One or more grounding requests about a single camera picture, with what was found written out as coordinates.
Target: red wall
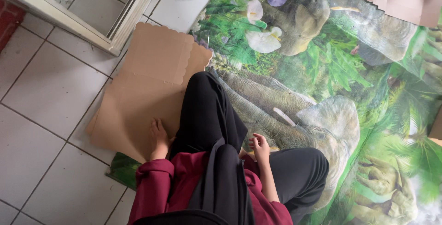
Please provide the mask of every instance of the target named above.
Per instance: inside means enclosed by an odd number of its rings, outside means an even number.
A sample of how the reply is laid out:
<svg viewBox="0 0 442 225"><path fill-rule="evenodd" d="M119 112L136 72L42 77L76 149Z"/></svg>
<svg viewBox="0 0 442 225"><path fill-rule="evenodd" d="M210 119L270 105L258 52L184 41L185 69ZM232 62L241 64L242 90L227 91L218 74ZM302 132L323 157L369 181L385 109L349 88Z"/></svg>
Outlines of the red wall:
<svg viewBox="0 0 442 225"><path fill-rule="evenodd" d="M0 0L0 52L8 43L15 29L23 21L26 12L8 2Z"/></svg>

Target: black pants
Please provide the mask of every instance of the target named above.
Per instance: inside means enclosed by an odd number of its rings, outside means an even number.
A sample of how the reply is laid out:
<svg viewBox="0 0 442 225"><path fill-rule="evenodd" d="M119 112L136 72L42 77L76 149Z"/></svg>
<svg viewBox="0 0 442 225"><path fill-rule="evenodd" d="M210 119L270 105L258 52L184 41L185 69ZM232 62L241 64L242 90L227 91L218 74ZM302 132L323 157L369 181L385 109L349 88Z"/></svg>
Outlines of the black pants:
<svg viewBox="0 0 442 225"><path fill-rule="evenodd" d="M198 72L187 85L170 158L179 152L210 151L221 137L239 153L246 134L220 83L210 73ZM279 201L297 224L319 200L329 162L318 149L286 149L270 155L270 167Z"/></svg>

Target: white door frame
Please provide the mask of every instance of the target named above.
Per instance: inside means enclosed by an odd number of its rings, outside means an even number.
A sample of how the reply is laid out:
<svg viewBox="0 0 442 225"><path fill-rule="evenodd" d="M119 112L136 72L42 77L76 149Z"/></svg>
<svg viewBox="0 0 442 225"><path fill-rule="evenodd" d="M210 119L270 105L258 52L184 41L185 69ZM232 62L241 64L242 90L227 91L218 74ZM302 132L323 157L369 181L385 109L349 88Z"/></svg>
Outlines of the white door frame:
<svg viewBox="0 0 442 225"><path fill-rule="evenodd" d="M29 7L31 11L42 15L57 26L89 41L102 50L118 56L141 18L144 10L152 0L134 0L126 10L126 15L119 20L119 25L112 33L112 39L101 34L54 0L17 0Z"/></svg>

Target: white calla lily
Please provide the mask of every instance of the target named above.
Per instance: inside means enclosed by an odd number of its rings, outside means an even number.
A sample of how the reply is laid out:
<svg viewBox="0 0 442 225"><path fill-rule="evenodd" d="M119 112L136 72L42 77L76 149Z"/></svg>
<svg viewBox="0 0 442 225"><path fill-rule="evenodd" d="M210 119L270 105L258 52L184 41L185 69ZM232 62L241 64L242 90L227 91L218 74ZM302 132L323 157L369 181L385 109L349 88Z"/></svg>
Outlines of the white calla lily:
<svg viewBox="0 0 442 225"><path fill-rule="evenodd" d="M245 31L249 46L259 53L270 53L281 47L282 31L278 27L272 27L270 32Z"/></svg>
<svg viewBox="0 0 442 225"><path fill-rule="evenodd" d="M263 14L264 11L259 0L251 0L247 3L247 19L250 24L255 24L256 20L260 20Z"/></svg>

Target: maroon sweater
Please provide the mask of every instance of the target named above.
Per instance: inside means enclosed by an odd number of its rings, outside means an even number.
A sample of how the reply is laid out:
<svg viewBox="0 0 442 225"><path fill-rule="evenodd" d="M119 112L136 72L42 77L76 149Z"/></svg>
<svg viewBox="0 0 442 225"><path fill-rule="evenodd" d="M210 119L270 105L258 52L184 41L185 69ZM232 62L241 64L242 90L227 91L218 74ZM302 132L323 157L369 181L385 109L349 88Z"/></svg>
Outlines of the maroon sweater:
<svg viewBox="0 0 442 225"><path fill-rule="evenodd" d="M199 177L207 167L209 152L178 153L170 162L152 160L142 164L136 173L137 194L129 217L136 220L165 212L185 210ZM262 194L258 165L244 156L244 174L250 194L256 225L293 225L287 208L279 202L269 202Z"/></svg>

